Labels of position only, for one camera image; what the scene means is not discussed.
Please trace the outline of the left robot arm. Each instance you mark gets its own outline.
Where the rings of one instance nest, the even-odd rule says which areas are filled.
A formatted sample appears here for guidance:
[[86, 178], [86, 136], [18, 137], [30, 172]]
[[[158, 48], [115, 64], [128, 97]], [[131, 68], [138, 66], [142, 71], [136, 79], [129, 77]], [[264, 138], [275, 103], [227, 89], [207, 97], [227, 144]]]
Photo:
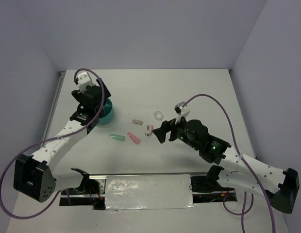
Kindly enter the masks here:
[[14, 189], [38, 202], [45, 202], [52, 193], [69, 188], [83, 194], [95, 184], [89, 174], [79, 168], [70, 168], [63, 175], [53, 174], [61, 159], [98, 125], [111, 96], [105, 84], [94, 83], [88, 72], [77, 76], [77, 86], [72, 91], [79, 103], [77, 110], [55, 140], [29, 156], [19, 156], [15, 162]]

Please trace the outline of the pink highlighter cap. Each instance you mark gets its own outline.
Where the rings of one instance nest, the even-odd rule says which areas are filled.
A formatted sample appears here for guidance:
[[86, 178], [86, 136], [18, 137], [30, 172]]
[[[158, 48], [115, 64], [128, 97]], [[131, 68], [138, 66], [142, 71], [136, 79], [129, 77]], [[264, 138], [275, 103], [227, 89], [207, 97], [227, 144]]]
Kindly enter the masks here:
[[127, 136], [135, 143], [135, 144], [137, 144], [137, 145], [139, 145], [140, 144], [140, 139], [137, 137], [137, 136], [135, 136], [133, 133], [131, 133], [131, 132], [128, 132], [127, 133]]

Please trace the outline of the grey eraser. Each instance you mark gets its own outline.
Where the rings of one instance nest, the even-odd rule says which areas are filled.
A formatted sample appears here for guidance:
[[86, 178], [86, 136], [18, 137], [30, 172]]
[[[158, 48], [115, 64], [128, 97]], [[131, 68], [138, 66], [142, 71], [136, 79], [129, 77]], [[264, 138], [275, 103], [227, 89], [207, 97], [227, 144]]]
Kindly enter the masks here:
[[133, 120], [132, 120], [132, 123], [133, 123], [133, 124], [142, 125], [142, 124], [143, 124], [143, 121], [142, 121], [142, 120], [138, 120], [138, 119], [133, 119]]

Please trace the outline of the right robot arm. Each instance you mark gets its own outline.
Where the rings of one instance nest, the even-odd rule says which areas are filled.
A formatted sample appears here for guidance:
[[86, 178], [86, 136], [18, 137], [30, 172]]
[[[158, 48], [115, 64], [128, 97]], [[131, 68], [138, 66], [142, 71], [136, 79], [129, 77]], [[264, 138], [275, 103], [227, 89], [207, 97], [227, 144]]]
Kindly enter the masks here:
[[160, 143], [166, 141], [168, 133], [170, 142], [179, 139], [198, 151], [199, 156], [212, 165], [206, 174], [210, 189], [233, 188], [266, 196], [274, 209], [286, 214], [293, 212], [300, 187], [297, 171], [275, 168], [238, 153], [228, 142], [209, 134], [208, 128], [197, 119], [164, 121], [152, 132]]

